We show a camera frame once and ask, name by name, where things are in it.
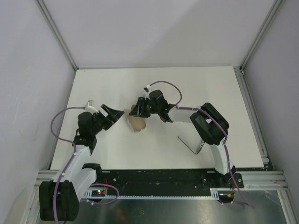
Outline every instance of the white wall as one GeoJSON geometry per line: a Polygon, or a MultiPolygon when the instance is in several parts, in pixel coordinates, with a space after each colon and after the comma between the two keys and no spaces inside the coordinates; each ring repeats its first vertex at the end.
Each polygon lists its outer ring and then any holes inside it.
{"type": "Polygon", "coordinates": [[[245,70],[271,158],[299,210],[299,1],[287,0],[245,70]]]}
{"type": "Polygon", "coordinates": [[[274,0],[45,0],[76,65],[241,65],[274,0]]]}
{"type": "Polygon", "coordinates": [[[3,223],[15,199],[34,185],[38,171],[48,161],[54,142],[50,121],[65,107],[74,71],[33,0],[1,1],[0,29],[3,223]]]}

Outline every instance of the metal plate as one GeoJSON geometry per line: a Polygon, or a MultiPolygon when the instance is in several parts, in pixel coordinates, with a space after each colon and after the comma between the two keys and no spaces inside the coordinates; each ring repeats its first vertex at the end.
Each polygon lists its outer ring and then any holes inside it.
{"type": "Polygon", "coordinates": [[[117,200],[82,204],[74,224],[286,224],[276,191],[244,193],[256,209],[211,200],[117,200]]]}

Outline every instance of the brown object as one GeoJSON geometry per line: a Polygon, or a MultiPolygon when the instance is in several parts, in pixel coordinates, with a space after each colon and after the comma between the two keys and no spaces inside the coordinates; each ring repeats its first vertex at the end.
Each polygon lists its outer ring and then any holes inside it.
{"type": "Polygon", "coordinates": [[[135,132],[139,132],[146,127],[145,118],[138,118],[130,116],[129,113],[134,109],[135,105],[132,105],[131,110],[125,109],[123,110],[125,112],[126,119],[128,123],[132,126],[133,130],[135,132]]]}

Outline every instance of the white cable connector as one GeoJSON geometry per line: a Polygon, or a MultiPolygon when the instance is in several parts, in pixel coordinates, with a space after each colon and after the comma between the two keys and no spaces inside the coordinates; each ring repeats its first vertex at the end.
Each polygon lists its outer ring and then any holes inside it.
{"type": "Polygon", "coordinates": [[[89,100],[85,105],[85,111],[90,112],[91,114],[98,113],[99,111],[94,108],[93,104],[94,104],[94,101],[89,100]]]}
{"type": "Polygon", "coordinates": [[[145,92],[145,93],[142,95],[142,97],[144,97],[144,98],[150,98],[150,97],[149,97],[149,94],[150,94],[150,92],[152,92],[151,87],[150,87],[150,85],[147,85],[146,88],[148,89],[148,92],[145,92]]]}

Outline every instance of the white table surface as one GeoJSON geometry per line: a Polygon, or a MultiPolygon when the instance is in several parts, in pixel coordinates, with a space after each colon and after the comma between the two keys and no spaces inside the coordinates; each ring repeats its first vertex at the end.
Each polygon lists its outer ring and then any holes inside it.
{"type": "MultiPolygon", "coordinates": [[[[228,149],[238,168],[262,167],[263,162],[248,118],[245,104],[232,67],[185,67],[139,69],[78,70],[68,107],[84,106],[90,99],[95,107],[102,104],[123,110],[130,108],[154,81],[175,84],[183,94],[181,106],[199,106],[210,102],[229,122],[228,149]]],[[[177,90],[157,84],[169,103],[179,99],[177,90]]],[[[77,117],[83,110],[67,111],[60,137],[73,140],[77,117]]],[[[132,132],[124,118],[107,132],[97,135],[98,143],[88,162],[103,169],[212,168],[214,160],[208,144],[194,155],[179,139],[187,133],[198,136],[194,127],[181,122],[163,123],[157,115],[147,119],[147,127],[132,132]]],[[[71,144],[58,141],[51,169],[60,169],[72,151],[71,144]]]]}

